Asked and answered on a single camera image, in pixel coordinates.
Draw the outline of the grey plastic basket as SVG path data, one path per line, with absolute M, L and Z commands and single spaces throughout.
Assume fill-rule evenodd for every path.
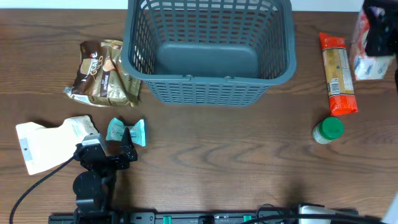
M 168 104 L 247 106 L 297 67 L 287 0 L 130 0 L 122 65 Z

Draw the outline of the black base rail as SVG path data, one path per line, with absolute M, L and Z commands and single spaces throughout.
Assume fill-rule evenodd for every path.
M 286 212 L 279 208 L 267 208 L 258 212 L 238 213 L 110 213 L 108 215 L 83 215 L 75 212 L 72 215 L 51 215 L 48 224 L 222 224 L 242 223 L 255 218 L 264 218 L 272 215 L 292 215 L 293 212 Z

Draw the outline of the colourful tissue multipack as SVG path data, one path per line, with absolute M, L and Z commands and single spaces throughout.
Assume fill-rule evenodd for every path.
M 370 28 L 369 19 L 362 9 L 358 14 L 349 52 L 349 60 L 357 81 L 382 80 L 394 58 L 393 55 L 373 57 L 366 53 Z

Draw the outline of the cream paper pouch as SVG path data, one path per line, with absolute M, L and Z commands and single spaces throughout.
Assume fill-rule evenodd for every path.
M 17 136 L 28 174 L 34 175 L 69 160 L 76 145 L 98 131 L 89 116 L 65 119 L 57 128 L 46 128 L 34 122 L 16 125 Z

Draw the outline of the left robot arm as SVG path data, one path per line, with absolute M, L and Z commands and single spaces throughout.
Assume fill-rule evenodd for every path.
M 74 159 L 86 169 L 73 183 L 76 205 L 83 213 L 104 213 L 110 203 L 116 183 L 116 171 L 130 167 L 137 160 L 128 129 L 124 130 L 120 148 L 122 154 L 107 156 L 102 135 L 91 134 L 76 145 Z

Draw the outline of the green lid jar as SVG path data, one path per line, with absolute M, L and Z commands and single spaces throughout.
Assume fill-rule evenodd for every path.
M 328 117 L 319 122 L 312 130 L 313 139 L 319 144 L 329 144 L 344 133 L 344 124 L 336 117 Z

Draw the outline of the teal tissue pack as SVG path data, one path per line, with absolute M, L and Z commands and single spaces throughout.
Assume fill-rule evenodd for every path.
M 125 129 L 129 130 L 131 140 L 134 144 L 146 147 L 146 131 L 143 119 L 140 119 L 134 126 L 125 126 L 121 120 L 113 118 L 108 125 L 106 140 L 121 141 Z

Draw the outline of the orange pasta packet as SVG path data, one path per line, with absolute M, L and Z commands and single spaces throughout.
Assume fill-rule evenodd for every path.
M 330 112 L 342 116 L 358 112 L 345 39 L 319 33 Z

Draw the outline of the gold brown coffee bag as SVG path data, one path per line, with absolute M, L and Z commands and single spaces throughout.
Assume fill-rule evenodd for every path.
M 81 62 L 72 86 L 64 93 L 91 106 L 137 106 L 141 81 L 121 64 L 120 40 L 88 40 L 80 44 Z

